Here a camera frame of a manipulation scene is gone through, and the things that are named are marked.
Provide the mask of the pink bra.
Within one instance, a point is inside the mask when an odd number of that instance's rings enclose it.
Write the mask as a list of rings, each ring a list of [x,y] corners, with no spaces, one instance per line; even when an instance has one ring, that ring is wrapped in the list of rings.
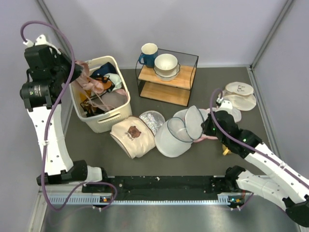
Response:
[[[113,109],[113,106],[105,103],[102,99],[102,96],[105,93],[102,93],[103,87],[101,83],[99,83],[96,78],[90,77],[90,69],[86,62],[84,61],[76,61],[75,63],[83,66],[83,72],[73,83],[75,87],[79,90],[82,97],[82,106],[88,105],[88,108],[99,108],[100,110],[107,112]]]

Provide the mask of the orange bra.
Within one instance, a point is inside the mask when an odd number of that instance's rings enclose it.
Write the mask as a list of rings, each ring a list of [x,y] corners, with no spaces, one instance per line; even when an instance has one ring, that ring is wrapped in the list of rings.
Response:
[[[112,90],[115,87],[114,83],[110,80],[109,76],[99,76],[96,80],[99,83],[101,83],[103,87],[102,93],[112,92]]]

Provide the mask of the blue zipper white mesh bag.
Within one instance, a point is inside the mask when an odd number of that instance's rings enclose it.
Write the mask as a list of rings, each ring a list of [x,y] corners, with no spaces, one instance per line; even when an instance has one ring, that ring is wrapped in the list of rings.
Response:
[[[202,112],[196,106],[176,112],[157,131],[154,137],[156,148],[168,158],[182,155],[202,136],[201,124],[204,121]]]

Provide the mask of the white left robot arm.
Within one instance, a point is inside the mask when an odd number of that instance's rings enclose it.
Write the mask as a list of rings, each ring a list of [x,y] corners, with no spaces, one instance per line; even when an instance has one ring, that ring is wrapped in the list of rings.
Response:
[[[98,191],[106,191],[110,183],[104,169],[91,167],[85,160],[72,161],[62,129],[62,85],[71,82],[70,74],[74,79],[79,77],[81,66],[73,68],[71,59],[49,43],[45,35],[25,45],[29,69],[20,97],[35,127],[42,155],[42,173],[37,177],[37,184],[93,182]]]

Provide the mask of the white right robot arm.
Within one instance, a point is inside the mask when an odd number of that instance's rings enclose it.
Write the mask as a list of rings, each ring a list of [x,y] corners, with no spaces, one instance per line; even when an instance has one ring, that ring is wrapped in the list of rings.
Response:
[[[225,174],[230,191],[246,190],[274,203],[298,225],[309,226],[309,180],[282,161],[249,130],[240,129],[231,115],[232,103],[218,99],[217,109],[210,110],[201,124],[207,136],[217,137],[231,153],[260,169],[267,179],[234,166]]]

